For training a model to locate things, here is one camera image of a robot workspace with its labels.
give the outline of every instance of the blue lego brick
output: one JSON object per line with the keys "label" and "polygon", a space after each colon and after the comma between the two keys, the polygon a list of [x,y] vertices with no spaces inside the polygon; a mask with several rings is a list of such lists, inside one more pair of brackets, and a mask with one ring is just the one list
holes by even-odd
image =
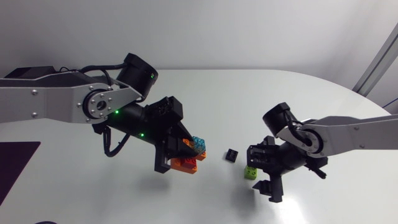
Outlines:
{"label": "blue lego brick", "polygon": [[195,136],[193,136],[192,139],[193,139],[193,150],[195,150],[199,154],[204,153],[206,151],[205,140]]}

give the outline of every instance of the toy brick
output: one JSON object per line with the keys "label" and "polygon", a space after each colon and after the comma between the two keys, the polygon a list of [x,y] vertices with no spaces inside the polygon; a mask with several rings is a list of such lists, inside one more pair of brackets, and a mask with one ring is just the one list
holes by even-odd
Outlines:
{"label": "toy brick", "polygon": [[194,143],[193,149],[199,154],[204,153],[206,151],[205,140],[195,136],[192,139]]}
{"label": "toy brick", "polygon": [[232,149],[228,149],[226,153],[225,159],[231,162],[235,162],[236,157],[238,156],[238,152]]}
{"label": "toy brick", "polygon": [[195,166],[197,166],[197,160],[193,158],[181,159],[180,161],[181,161],[181,166],[188,169],[192,169]]}
{"label": "toy brick", "polygon": [[195,157],[195,159],[197,159],[197,160],[199,160],[199,161],[202,161],[202,160],[206,159],[206,152],[197,155],[197,156]]}
{"label": "toy brick", "polygon": [[249,180],[255,180],[257,177],[257,169],[253,167],[246,166],[244,168],[244,178]]}
{"label": "toy brick", "polygon": [[195,166],[192,169],[182,167],[181,166],[181,160],[177,159],[177,158],[174,158],[174,159],[170,160],[170,166],[171,166],[172,169],[175,169],[175,170],[178,170],[178,171],[181,171],[181,172],[186,172],[186,173],[189,173],[189,174],[194,174],[198,170],[197,166]]}

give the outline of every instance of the orange lego brick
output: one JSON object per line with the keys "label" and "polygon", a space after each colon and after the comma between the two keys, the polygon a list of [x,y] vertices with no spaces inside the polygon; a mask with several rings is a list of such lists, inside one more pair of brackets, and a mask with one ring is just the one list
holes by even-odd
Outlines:
{"label": "orange lego brick", "polygon": [[197,160],[199,160],[199,161],[202,161],[202,160],[204,160],[206,158],[206,152],[204,152],[204,153],[202,153],[202,154],[200,154],[200,155],[197,155],[196,157],[195,157],[195,159],[197,159]]}
{"label": "orange lego brick", "polygon": [[188,169],[192,169],[195,166],[197,166],[197,160],[194,158],[181,159],[180,161],[181,161],[181,166]]}
{"label": "orange lego brick", "polygon": [[189,173],[189,174],[194,174],[198,170],[197,166],[195,166],[192,169],[189,169],[189,168],[186,168],[186,167],[182,167],[181,166],[181,160],[180,159],[176,159],[176,158],[170,160],[170,166],[171,166],[172,169],[175,169],[175,170],[178,170],[178,171],[182,171],[182,172],[186,172],[186,173]]}
{"label": "orange lego brick", "polygon": [[187,146],[191,147],[192,149],[195,145],[193,141],[189,141],[188,139],[182,139],[182,142],[184,142]]}
{"label": "orange lego brick", "polygon": [[182,139],[182,141],[189,146],[189,140],[188,139]]}

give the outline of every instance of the black cable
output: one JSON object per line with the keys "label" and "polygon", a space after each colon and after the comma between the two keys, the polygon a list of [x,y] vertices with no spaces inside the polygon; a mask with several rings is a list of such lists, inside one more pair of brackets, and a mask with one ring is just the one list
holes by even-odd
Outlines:
{"label": "black cable", "polygon": [[393,103],[393,102],[395,102],[395,101],[397,101],[397,100],[398,100],[398,98],[394,99],[394,100],[391,101],[390,103],[388,103],[388,104],[386,104],[385,106],[383,106],[383,108],[385,108],[386,106],[390,105],[391,103]]}
{"label": "black cable", "polygon": [[307,146],[311,146],[312,144],[311,140],[301,137],[301,135],[299,135],[299,133],[297,132],[297,130],[293,125],[292,118],[286,112],[284,112],[284,114],[287,120],[287,127],[289,131],[292,133],[293,137],[295,137],[297,140],[301,141],[302,143],[306,144]]}
{"label": "black cable", "polygon": [[126,67],[126,63],[120,65],[89,65],[79,70],[81,73],[86,73],[93,70],[117,70]]}
{"label": "black cable", "polygon": [[66,69],[67,71],[70,71],[69,68],[67,68],[67,67],[65,67],[65,66],[62,66],[58,72],[62,72],[62,69],[63,69],[63,68]]}
{"label": "black cable", "polygon": [[101,72],[103,72],[103,73],[105,74],[105,76],[106,76],[106,81],[108,82],[108,85],[109,85],[109,86],[112,86],[112,79],[111,79],[111,77],[109,76],[109,73],[108,73],[105,69],[101,69]]}
{"label": "black cable", "polygon": [[107,126],[103,132],[103,140],[104,140],[104,152],[105,155],[108,157],[114,157],[116,156],[117,153],[123,148],[124,144],[127,142],[129,139],[130,135],[126,134],[122,141],[119,142],[118,146],[114,148],[112,151],[110,151],[111,148],[111,129]]}

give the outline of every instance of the metal frame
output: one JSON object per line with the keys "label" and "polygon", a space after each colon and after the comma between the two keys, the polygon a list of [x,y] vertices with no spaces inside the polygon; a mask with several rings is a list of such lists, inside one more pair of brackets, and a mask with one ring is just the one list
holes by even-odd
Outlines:
{"label": "metal frame", "polygon": [[398,24],[392,30],[353,91],[367,96],[398,56]]}

